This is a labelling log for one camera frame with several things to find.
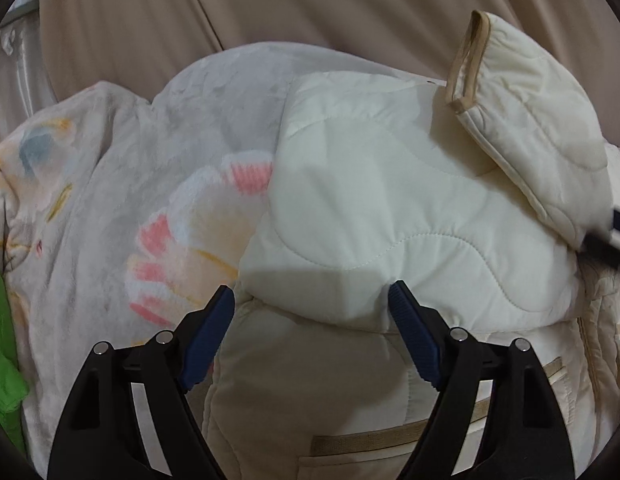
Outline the cream quilted jacket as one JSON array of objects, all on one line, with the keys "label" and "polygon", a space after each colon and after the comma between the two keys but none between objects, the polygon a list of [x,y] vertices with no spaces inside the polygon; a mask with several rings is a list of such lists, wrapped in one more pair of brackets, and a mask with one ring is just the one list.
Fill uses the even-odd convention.
[{"label": "cream quilted jacket", "polygon": [[620,148],[572,73],[474,12],[446,84],[350,72],[286,96],[204,435],[230,479],[393,479],[436,390],[392,283],[476,338],[528,339],[576,471],[620,422],[620,271],[580,252],[620,209]]}]

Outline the grey floral plush blanket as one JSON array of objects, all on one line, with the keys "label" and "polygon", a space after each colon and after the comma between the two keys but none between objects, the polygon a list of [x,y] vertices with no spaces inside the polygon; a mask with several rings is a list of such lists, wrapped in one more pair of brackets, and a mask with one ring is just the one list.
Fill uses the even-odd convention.
[{"label": "grey floral plush blanket", "polygon": [[299,44],[204,58],[155,99],[99,82],[0,143],[0,273],[44,474],[91,344],[142,344],[232,284],[263,211],[293,80],[388,68]]}]

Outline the green cloth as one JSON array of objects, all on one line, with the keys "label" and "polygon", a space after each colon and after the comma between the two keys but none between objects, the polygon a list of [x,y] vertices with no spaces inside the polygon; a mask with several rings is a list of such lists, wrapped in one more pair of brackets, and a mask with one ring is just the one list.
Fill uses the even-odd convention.
[{"label": "green cloth", "polygon": [[0,425],[22,454],[26,454],[26,446],[20,408],[28,393],[19,370],[12,311],[0,272]]}]

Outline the white striped sheer curtain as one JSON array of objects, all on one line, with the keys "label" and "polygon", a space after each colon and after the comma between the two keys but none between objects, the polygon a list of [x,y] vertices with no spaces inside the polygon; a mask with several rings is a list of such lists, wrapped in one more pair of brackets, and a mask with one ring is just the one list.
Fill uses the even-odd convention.
[{"label": "white striped sheer curtain", "polygon": [[39,0],[14,0],[0,23],[0,142],[55,103],[42,54]]}]

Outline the beige curtain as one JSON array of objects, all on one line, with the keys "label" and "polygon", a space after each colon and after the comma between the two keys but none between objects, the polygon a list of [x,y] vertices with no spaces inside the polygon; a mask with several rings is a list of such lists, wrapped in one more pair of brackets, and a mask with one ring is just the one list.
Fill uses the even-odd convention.
[{"label": "beige curtain", "polygon": [[620,145],[620,21],[605,0],[40,0],[59,99],[101,80],[150,99],[199,58],[259,41],[444,78],[475,10],[523,29],[563,63]]}]

